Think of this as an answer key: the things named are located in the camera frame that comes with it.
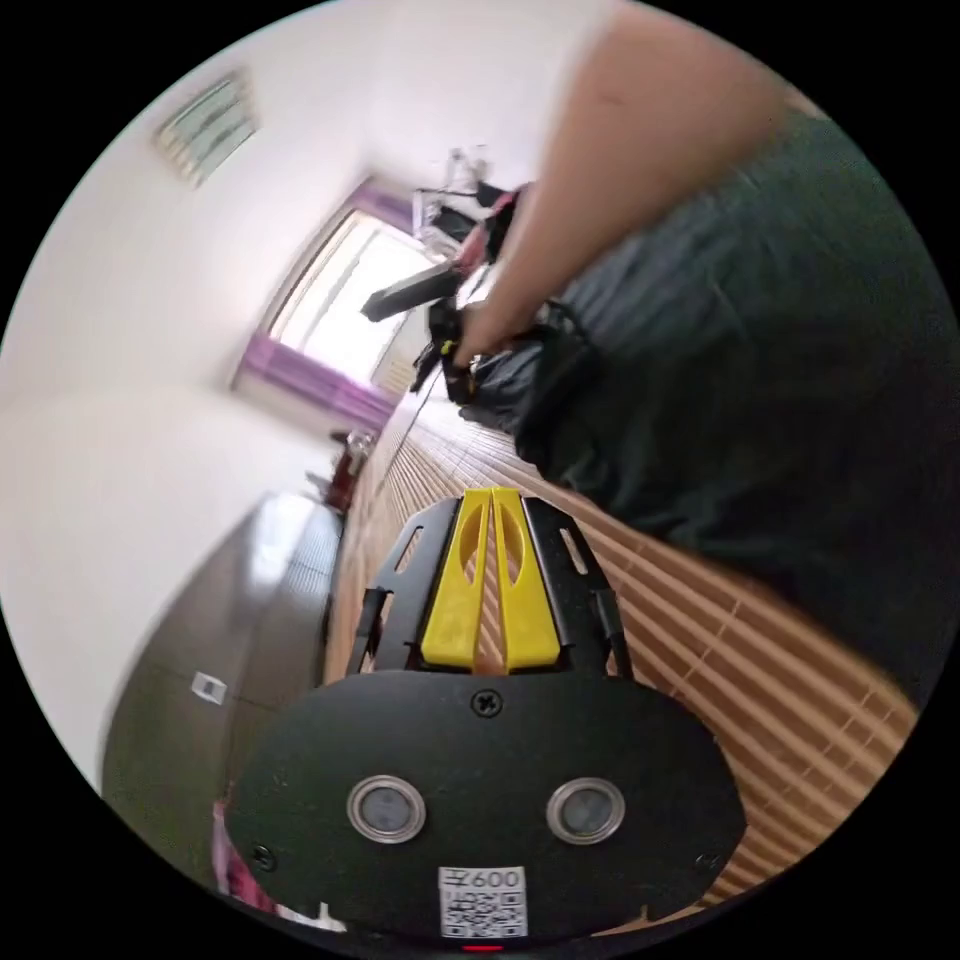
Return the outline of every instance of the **white wall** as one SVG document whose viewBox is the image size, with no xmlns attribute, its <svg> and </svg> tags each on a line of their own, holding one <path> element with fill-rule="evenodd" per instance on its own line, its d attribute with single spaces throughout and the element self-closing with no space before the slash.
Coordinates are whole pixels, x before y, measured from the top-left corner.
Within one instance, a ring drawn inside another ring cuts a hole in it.
<svg viewBox="0 0 960 960">
<path fill-rule="evenodd" d="M 0 407 L 50 391 L 226 383 L 308 235 L 362 178 L 384 0 L 325 3 L 200 66 L 147 107 L 67 201 L 0 353 Z M 250 70 L 262 129 L 198 190 L 151 137 L 190 97 Z"/>
<path fill-rule="evenodd" d="M 396 0 L 369 114 L 372 161 L 439 186 L 452 147 L 485 144 L 490 179 L 536 175 L 558 96 L 613 0 Z"/>
<path fill-rule="evenodd" d="M 271 491 L 334 453 L 213 390 L 74 394 L 0 412 L 0 598 L 41 708 L 91 784 L 166 605 Z"/>
</svg>

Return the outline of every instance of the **black metal plate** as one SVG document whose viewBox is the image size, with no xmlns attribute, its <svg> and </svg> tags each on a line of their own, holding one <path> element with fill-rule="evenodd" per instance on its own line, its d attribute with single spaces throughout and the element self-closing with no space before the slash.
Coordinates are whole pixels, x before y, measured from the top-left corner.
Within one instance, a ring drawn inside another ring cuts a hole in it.
<svg viewBox="0 0 960 960">
<path fill-rule="evenodd" d="M 470 707 L 495 689 L 503 709 Z M 347 819 L 350 789 L 402 777 L 427 805 L 413 840 L 382 845 Z M 615 783 L 617 833 L 574 847 L 549 831 L 552 793 L 577 777 Z M 346 922 L 439 939 L 439 867 L 523 866 L 532 940 L 657 919 L 696 902 L 745 829 L 706 727 L 651 688 L 597 675 L 349 677 L 286 711 L 236 784 L 227 827 L 264 890 L 293 909 L 323 901 Z"/>
</svg>

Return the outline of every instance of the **red object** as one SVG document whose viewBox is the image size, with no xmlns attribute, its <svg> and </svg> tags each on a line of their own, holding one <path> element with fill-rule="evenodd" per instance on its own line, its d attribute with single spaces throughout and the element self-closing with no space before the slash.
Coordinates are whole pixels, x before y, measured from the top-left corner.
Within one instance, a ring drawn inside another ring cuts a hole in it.
<svg viewBox="0 0 960 960">
<path fill-rule="evenodd" d="M 349 447 L 344 449 L 337 461 L 324 503 L 333 507 L 334 510 L 346 513 L 353 502 L 353 493 L 356 490 L 362 466 L 363 458 L 354 456 Z"/>
<path fill-rule="evenodd" d="M 217 889 L 221 893 L 236 897 L 264 913 L 277 912 L 277 905 L 260 889 L 230 842 L 223 822 L 222 803 L 213 805 L 213 869 L 217 876 Z"/>
</svg>

